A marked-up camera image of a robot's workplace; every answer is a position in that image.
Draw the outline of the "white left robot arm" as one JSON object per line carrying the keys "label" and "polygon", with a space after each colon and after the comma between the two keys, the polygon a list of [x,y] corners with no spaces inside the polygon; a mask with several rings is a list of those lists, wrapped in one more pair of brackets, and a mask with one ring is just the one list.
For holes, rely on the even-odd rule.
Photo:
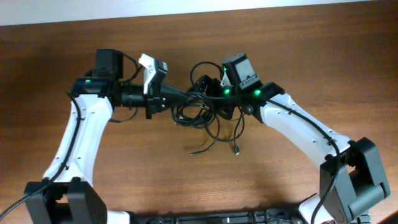
{"label": "white left robot arm", "polygon": [[146,118],[187,101],[184,92],[163,83],[165,62],[142,54],[134,62],[144,82],[123,79],[125,54],[96,52],[95,68],[79,78],[71,93],[71,112],[61,144],[40,182],[25,187],[34,223],[134,223],[134,214],[107,208],[93,187],[93,168],[106,125],[117,107],[146,110]]}

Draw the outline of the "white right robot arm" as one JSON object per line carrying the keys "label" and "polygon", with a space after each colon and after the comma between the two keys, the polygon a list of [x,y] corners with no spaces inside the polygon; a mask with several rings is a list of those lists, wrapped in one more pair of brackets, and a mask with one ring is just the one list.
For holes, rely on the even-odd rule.
{"label": "white right robot arm", "polygon": [[336,132],[303,110],[282,87],[261,82],[244,53],[227,58],[218,69],[219,79],[204,75],[192,81],[193,90],[212,98],[225,118],[238,107],[280,132],[319,169],[319,192],[298,206],[304,222],[350,223],[390,196],[379,150],[370,139],[354,141]]}

